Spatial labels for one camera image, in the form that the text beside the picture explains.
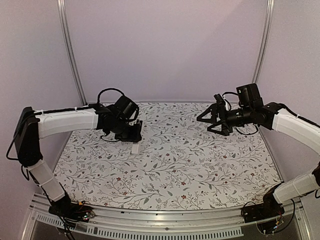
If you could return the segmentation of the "white remote control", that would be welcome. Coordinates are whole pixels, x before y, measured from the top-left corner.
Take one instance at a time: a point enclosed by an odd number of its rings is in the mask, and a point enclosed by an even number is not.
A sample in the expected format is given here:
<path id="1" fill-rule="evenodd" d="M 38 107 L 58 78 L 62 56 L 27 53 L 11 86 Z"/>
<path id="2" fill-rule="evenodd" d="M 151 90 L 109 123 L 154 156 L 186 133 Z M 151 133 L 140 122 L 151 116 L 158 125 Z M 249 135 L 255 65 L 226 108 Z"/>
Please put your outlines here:
<path id="1" fill-rule="evenodd" d="M 140 153 L 141 143 L 135 142 L 132 144 L 131 153 L 133 155 L 138 155 Z"/>

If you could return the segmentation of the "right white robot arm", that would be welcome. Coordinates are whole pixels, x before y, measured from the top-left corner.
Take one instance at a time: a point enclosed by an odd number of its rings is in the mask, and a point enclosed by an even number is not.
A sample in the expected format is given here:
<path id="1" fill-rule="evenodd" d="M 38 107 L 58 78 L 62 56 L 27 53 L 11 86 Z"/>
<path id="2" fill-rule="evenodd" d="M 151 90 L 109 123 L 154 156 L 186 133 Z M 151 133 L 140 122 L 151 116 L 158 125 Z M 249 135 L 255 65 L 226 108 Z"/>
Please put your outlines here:
<path id="1" fill-rule="evenodd" d="M 211 104 L 196 120 L 209 123 L 207 131 L 229 136 L 234 128 L 248 124 L 262 126 L 268 130 L 285 134 L 320 152 L 320 126 L 290 110 L 283 103 L 263 103 L 257 84 L 250 83 L 237 87 L 239 108 L 228 110 L 226 100 L 216 94 L 215 103 Z M 296 197 L 308 195 L 320 188 L 320 168 L 281 183 L 271 188 L 264 196 L 258 213 L 262 218 L 269 218 L 278 210 L 278 205 Z"/>

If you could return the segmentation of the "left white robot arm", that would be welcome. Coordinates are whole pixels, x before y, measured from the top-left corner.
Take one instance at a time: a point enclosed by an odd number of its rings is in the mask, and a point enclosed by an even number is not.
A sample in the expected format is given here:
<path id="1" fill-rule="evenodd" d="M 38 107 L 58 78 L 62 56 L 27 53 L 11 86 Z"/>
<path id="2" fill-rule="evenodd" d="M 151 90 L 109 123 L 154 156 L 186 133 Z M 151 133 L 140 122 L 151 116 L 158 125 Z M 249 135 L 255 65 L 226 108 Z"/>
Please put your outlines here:
<path id="1" fill-rule="evenodd" d="M 74 213 L 74 205 L 43 160 L 40 140 L 78 130 L 101 130 L 106 136 L 113 133 L 116 142 L 138 144 L 142 140 L 142 121 L 138 119 L 140 108 L 119 89 L 120 98 L 114 104 L 104 106 L 101 95 L 112 90 L 101 90 L 95 103 L 82 107 L 38 111 L 25 107 L 21 112 L 5 157 L 18 161 L 27 170 L 27 175 L 33 177 L 63 217 Z"/>

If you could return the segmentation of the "floral table mat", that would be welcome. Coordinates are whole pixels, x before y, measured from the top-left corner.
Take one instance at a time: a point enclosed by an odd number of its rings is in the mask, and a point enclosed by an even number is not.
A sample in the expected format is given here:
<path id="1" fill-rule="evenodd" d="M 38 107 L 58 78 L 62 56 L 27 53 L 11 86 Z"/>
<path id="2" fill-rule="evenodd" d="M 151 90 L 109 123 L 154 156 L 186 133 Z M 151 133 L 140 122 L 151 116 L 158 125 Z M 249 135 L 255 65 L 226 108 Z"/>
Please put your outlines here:
<path id="1" fill-rule="evenodd" d="M 142 141 L 71 134 L 54 175 L 73 201 L 139 210 L 204 210 L 259 203 L 282 181 L 252 125 L 221 136 L 197 122 L 205 103 L 141 103 Z"/>

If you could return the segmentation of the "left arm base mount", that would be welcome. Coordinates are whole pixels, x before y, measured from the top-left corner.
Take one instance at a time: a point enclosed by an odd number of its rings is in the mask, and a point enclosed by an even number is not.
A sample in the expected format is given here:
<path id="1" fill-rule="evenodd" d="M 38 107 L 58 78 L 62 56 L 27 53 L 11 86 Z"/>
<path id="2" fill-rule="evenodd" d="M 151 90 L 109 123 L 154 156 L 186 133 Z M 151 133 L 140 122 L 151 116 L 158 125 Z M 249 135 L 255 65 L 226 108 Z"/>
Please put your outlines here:
<path id="1" fill-rule="evenodd" d="M 53 201 L 48 212 L 72 222 L 88 222 L 95 216 L 94 210 L 85 201 L 72 202 L 65 199 Z"/>

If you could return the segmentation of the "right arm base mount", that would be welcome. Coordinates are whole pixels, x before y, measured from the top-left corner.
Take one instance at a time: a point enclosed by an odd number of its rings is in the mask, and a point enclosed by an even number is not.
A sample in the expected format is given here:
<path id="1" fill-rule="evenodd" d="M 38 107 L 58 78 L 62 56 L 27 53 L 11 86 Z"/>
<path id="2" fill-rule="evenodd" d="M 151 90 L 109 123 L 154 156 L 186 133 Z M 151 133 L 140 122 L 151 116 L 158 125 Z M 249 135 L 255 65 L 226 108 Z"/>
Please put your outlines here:
<path id="1" fill-rule="evenodd" d="M 282 204 L 276 204 L 275 206 L 270 207 L 267 204 L 255 204 L 252 201 L 247 202 L 241 208 L 240 212 L 245 223 L 257 222 L 260 220 L 277 217 L 283 215 L 284 213 L 285 209 Z"/>

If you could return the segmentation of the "right aluminium frame post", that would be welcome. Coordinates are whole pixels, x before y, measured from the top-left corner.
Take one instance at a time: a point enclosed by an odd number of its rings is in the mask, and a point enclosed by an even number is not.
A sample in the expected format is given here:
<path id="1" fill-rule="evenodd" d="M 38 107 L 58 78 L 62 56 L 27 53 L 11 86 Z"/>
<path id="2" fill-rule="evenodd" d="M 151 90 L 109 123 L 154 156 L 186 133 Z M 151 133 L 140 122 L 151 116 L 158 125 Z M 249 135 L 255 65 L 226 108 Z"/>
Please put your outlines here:
<path id="1" fill-rule="evenodd" d="M 255 68 L 252 76 L 252 83 L 257 84 L 261 74 L 261 70 L 264 63 L 264 58 L 267 51 L 269 36 L 272 28 L 273 14 L 274 14 L 275 0 L 266 1 L 265 19 L 262 29 L 262 36 L 258 51 L 258 56 L 255 64 Z"/>

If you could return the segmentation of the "aluminium frame post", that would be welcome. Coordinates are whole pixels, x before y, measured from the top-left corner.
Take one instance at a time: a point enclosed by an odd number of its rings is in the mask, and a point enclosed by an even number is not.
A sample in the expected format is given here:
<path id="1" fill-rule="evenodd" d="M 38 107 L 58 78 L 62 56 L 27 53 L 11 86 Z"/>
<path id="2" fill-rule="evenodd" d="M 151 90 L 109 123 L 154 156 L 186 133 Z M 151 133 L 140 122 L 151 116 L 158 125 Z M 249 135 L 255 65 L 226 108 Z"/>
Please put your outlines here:
<path id="1" fill-rule="evenodd" d="M 273 14 L 274 14 L 275 0 L 266 1 L 265 19 L 262 29 L 262 36 L 258 51 L 258 56 L 255 64 L 255 68 L 252 76 L 252 83 L 257 84 L 261 74 L 261 70 L 264 63 L 264 58 L 267 51 L 269 36 L 272 28 Z"/>
<path id="2" fill-rule="evenodd" d="M 74 84 L 82 105 L 87 104 L 87 99 L 85 96 L 84 88 L 81 82 L 80 73 L 78 70 L 69 24 L 68 24 L 68 17 L 67 17 L 67 10 L 66 10 L 66 1 L 65 0 L 57 0 L 57 9 L 59 14 L 59 21 L 61 25 L 62 36 L 65 44 L 66 54 L 68 57 L 71 73 L 73 76 Z"/>

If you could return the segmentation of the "left aluminium frame post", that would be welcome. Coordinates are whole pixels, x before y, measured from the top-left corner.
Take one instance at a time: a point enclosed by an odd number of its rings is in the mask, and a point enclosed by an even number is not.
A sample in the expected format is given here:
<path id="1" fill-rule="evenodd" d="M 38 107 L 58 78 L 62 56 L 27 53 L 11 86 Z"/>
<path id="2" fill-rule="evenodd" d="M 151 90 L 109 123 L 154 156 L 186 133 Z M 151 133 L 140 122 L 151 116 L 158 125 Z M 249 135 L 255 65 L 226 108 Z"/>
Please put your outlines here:
<path id="1" fill-rule="evenodd" d="M 69 24 L 68 24 L 68 17 L 67 17 L 67 10 L 66 10 L 66 1 L 65 0 L 57 0 L 57 9 L 59 14 L 59 21 L 61 25 L 62 36 L 65 44 L 66 54 L 68 57 L 71 73 L 73 76 L 74 84 L 82 105 L 87 104 L 87 99 L 85 96 L 84 88 L 81 82 L 80 73 L 78 70 Z"/>

